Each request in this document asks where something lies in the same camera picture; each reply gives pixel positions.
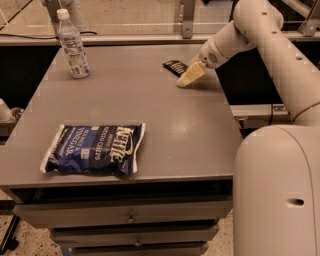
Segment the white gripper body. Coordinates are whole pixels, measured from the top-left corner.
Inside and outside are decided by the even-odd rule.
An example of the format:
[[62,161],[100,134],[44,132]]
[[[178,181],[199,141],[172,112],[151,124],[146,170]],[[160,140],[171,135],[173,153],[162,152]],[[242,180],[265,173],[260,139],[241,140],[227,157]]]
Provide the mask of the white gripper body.
[[210,69],[217,69],[228,61],[218,50],[214,37],[211,37],[203,44],[198,58]]

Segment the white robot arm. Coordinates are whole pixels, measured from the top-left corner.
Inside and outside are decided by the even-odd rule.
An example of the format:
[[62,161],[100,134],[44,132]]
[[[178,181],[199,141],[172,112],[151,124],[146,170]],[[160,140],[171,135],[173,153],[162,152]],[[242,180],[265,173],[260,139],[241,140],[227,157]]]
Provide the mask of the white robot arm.
[[241,143],[233,176],[235,256],[320,256],[320,70],[282,33],[268,0],[238,0],[232,21],[179,78],[185,87],[239,52],[258,50],[291,124]]

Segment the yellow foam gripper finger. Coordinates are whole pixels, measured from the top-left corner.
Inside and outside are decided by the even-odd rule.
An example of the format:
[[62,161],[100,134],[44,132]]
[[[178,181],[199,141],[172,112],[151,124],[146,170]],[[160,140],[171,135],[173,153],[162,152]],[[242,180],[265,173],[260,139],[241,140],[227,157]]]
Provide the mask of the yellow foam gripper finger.
[[206,73],[206,65],[199,61],[192,63],[178,79],[179,87],[186,87]]

